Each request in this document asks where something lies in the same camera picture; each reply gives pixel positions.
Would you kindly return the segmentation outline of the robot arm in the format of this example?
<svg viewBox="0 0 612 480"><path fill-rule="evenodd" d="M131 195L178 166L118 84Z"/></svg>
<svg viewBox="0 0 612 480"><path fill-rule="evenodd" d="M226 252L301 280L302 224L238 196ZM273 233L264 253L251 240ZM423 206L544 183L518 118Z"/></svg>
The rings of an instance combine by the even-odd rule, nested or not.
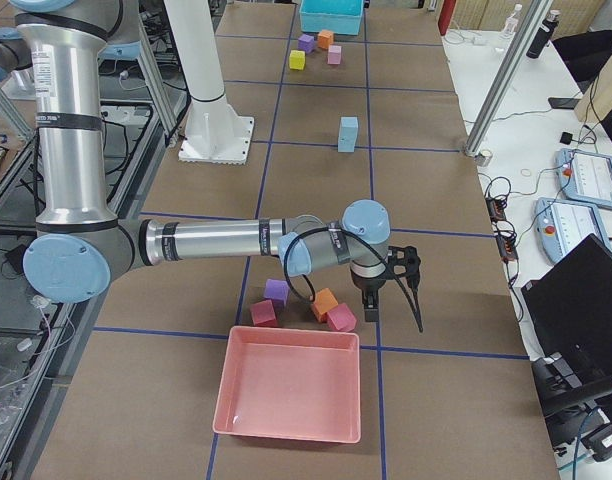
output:
<svg viewBox="0 0 612 480"><path fill-rule="evenodd" d="M379 318L379 291L391 277L386 209L358 200L340 220L295 218L161 223L141 217L151 169L131 197L108 203L98 60L143 30L135 1L19 1L17 30L31 51L44 210L23 257L34 290L59 303L105 292L124 274L195 258L274 256L286 277L348 265L365 318Z"/></svg>

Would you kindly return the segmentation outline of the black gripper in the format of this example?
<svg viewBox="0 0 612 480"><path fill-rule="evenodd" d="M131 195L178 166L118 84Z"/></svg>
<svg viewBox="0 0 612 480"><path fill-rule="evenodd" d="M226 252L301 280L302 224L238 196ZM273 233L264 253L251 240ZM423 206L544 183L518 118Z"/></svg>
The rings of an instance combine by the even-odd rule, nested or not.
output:
<svg viewBox="0 0 612 480"><path fill-rule="evenodd" d="M386 278L383 275L377 277L363 277L351 272L353 284L360 290L364 309L365 321L379 320L379 290L385 285Z"/></svg>

